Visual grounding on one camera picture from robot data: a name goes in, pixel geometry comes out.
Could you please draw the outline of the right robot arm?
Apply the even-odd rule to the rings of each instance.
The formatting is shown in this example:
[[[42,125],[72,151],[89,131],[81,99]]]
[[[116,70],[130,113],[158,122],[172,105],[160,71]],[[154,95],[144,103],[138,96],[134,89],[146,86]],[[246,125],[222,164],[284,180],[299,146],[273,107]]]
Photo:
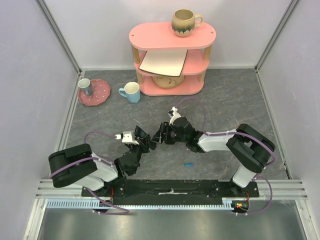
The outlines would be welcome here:
[[[151,141],[166,145],[184,143],[194,153],[230,151],[240,162],[229,184],[235,197],[242,196],[249,182],[276,160],[273,142],[244,123],[231,131],[209,133],[195,130],[186,117],[178,117],[162,122]]]

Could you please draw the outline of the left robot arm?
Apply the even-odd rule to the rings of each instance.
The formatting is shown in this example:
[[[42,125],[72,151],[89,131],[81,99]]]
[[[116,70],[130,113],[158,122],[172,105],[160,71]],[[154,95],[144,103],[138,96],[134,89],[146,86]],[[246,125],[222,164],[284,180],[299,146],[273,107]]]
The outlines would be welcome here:
[[[154,150],[156,145],[149,135],[138,137],[134,142],[127,143],[129,151],[115,160],[99,157],[92,152],[88,143],[60,150],[48,157],[49,178],[55,188],[76,184],[104,197],[110,191],[108,182],[122,178],[124,174],[134,175],[140,166],[142,154]]]

